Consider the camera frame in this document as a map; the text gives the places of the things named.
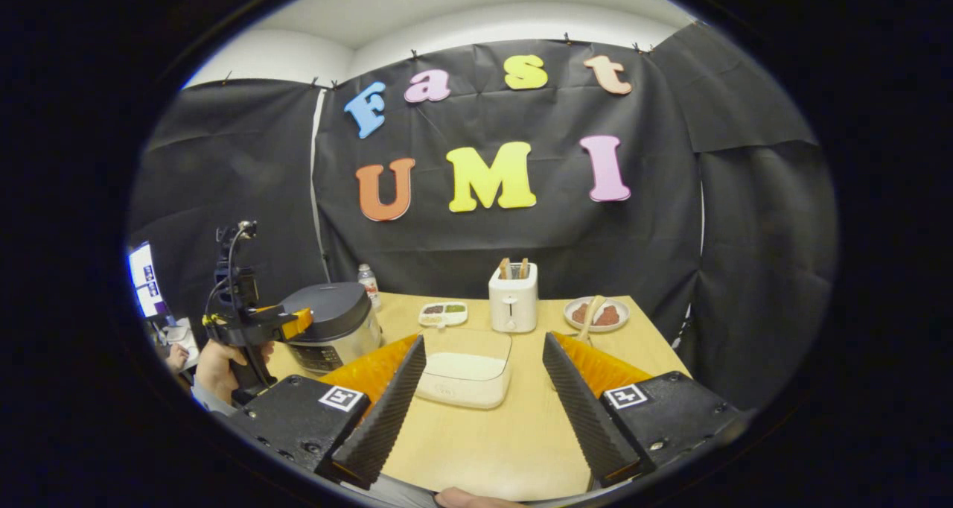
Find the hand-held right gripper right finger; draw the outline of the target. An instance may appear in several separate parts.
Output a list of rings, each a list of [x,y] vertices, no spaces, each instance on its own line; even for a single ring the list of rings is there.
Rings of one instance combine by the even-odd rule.
[[[599,487],[688,463],[745,432],[745,412],[683,372],[650,375],[553,333],[542,362]]]

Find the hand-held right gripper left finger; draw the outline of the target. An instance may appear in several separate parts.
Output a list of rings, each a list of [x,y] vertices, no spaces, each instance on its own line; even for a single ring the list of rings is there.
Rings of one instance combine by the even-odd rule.
[[[394,449],[427,364],[413,334],[312,379],[290,375],[223,423],[307,473],[368,489]]]

